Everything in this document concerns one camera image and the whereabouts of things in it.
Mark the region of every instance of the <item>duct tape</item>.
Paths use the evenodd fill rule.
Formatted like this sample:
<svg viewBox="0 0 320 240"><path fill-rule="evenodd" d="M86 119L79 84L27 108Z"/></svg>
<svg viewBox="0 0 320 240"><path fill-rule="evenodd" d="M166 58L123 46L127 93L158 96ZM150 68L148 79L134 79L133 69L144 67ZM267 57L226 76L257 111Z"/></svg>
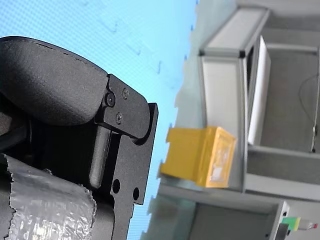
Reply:
<svg viewBox="0 0 320 240"><path fill-rule="evenodd" d="M96 202L89 190L5 157L14 209L6 240L91 239Z"/></svg>

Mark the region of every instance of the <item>white panel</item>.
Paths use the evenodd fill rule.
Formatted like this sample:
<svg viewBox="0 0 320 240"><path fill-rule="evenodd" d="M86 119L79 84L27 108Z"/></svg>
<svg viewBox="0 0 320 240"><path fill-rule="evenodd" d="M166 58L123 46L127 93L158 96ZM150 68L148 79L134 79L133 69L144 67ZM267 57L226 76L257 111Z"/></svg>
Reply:
<svg viewBox="0 0 320 240"><path fill-rule="evenodd" d="M239 8L207 47L237 50L244 48L265 13L263 8Z"/></svg>
<svg viewBox="0 0 320 240"><path fill-rule="evenodd" d="M229 187L243 186L246 172L246 62L239 58L201 58L207 126L222 127L236 137Z"/></svg>
<svg viewBox="0 0 320 240"><path fill-rule="evenodd" d="M203 82L208 126L224 128L239 137L240 70L237 60L203 58Z"/></svg>
<svg viewBox="0 0 320 240"><path fill-rule="evenodd" d="M260 145L261 142L267 104L270 68L271 59L267 51L266 43L261 36L251 121L248 134L248 142L252 145Z"/></svg>

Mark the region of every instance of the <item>yellow box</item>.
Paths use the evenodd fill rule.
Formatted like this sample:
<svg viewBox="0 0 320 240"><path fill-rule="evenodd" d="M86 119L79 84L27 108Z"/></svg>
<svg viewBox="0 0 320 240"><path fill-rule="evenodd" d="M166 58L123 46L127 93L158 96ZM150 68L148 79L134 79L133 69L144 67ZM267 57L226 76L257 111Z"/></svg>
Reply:
<svg viewBox="0 0 320 240"><path fill-rule="evenodd" d="M221 127L170 128L163 174L206 188L227 188L236 139Z"/></svg>

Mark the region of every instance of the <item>blue puzzle mat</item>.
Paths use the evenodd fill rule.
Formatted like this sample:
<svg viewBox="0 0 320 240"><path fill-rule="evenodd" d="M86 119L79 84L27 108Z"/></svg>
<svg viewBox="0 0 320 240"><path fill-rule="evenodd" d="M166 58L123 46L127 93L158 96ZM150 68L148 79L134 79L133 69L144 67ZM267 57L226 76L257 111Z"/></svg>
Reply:
<svg viewBox="0 0 320 240"><path fill-rule="evenodd" d="M149 203L176 121L196 0L0 0L0 37L25 36L85 57L158 104L159 118L144 205L136 205L129 240L148 229Z"/></svg>

